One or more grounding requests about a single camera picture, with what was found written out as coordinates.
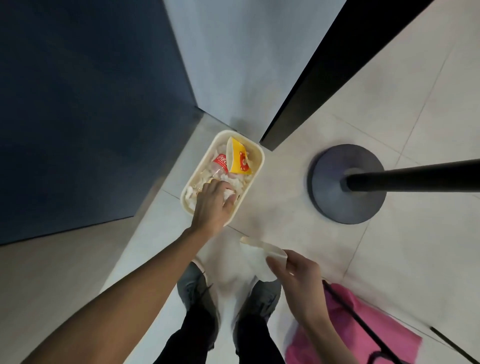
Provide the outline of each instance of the forearm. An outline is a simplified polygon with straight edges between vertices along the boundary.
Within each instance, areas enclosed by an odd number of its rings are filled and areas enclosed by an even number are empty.
[[[358,364],[329,320],[310,322],[305,331],[324,364]]]
[[[187,229],[73,315],[25,363],[123,363],[208,238]]]

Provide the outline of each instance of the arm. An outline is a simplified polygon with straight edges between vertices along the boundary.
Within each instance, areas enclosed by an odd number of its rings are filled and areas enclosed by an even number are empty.
[[[213,180],[199,193],[192,226],[148,262],[88,303],[25,359],[31,363],[123,363],[200,248],[220,232],[235,200]]]
[[[267,258],[267,264],[282,283],[288,306],[305,329],[322,363],[358,364],[328,317],[320,267],[292,250],[285,252],[288,255],[286,269],[272,258]]]

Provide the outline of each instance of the blue wall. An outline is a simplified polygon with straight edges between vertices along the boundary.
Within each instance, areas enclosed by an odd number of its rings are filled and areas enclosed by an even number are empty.
[[[135,214],[195,128],[163,3],[2,1],[0,243]]]

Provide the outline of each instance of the black pants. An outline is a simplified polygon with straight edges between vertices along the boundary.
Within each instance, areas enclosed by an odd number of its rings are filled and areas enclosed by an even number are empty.
[[[210,314],[201,307],[192,307],[154,364],[204,364],[214,329]],[[240,364],[285,363],[260,316],[246,316],[239,322],[238,347]]]

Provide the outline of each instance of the shoe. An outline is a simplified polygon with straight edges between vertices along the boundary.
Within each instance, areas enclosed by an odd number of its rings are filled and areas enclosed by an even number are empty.
[[[207,281],[205,269],[197,259],[191,261],[187,269],[177,282],[179,296],[187,311],[194,305],[200,305],[215,319],[215,330],[210,338],[209,350],[213,348],[218,328],[220,327],[220,313],[217,310],[217,296],[211,289],[212,284]]]
[[[245,300],[245,303],[241,307],[233,329],[233,342],[235,343],[235,349],[238,351],[237,336],[239,322],[246,316],[257,315],[268,322],[268,319],[275,311],[276,305],[280,300],[282,293],[282,285],[279,280],[273,282],[257,281],[252,288],[250,295]]]

